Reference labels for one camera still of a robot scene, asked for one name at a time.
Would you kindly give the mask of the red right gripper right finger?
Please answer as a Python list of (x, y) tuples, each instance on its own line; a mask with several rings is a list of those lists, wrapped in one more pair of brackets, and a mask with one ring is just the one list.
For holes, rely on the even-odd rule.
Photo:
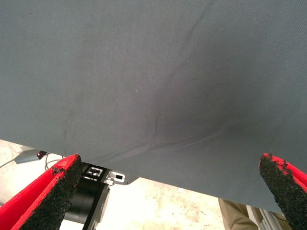
[(270, 153), (259, 162), (260, 175), (294, 230), (307, 228), (307, 174)]

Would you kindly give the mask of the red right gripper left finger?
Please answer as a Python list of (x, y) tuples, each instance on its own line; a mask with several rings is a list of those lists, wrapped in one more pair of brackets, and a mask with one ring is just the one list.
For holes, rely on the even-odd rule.
[(0, 208), (2, 230), (58, 230), (76, 191), (82, 160), (73, 154), (55, 163)]

